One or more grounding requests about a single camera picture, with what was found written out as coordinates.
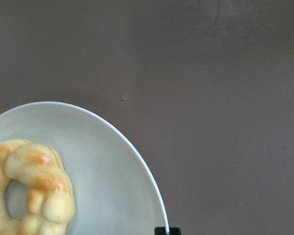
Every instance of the gray table surface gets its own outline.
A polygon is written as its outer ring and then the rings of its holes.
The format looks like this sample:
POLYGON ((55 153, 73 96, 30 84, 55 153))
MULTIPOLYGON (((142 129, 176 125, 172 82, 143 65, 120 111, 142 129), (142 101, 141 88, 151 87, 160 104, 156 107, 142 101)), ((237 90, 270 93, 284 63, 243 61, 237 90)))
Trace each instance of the gray table surface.
POLYGON ((294 235, 294 0, 0 1, 0 114, 86 108, 183 235, 294 235))

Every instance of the round plate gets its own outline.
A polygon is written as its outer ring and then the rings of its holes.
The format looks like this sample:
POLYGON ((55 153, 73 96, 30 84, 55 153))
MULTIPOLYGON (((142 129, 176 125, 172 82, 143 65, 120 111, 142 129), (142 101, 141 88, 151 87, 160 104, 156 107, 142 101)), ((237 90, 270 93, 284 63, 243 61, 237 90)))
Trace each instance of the round plate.
MULTIPOLYGON (((146 163, 96 114, 60 102, 25 104, 0 115, 0 141, 12 138, 46 144, 60 155, 76 205, 67 235, 153 235, 155 227, 168 233, 163 201, 146 163)), ((6 190, 14 218, 24 214, 17 208, 25 204, 25 191, 17 184, 6 190)))

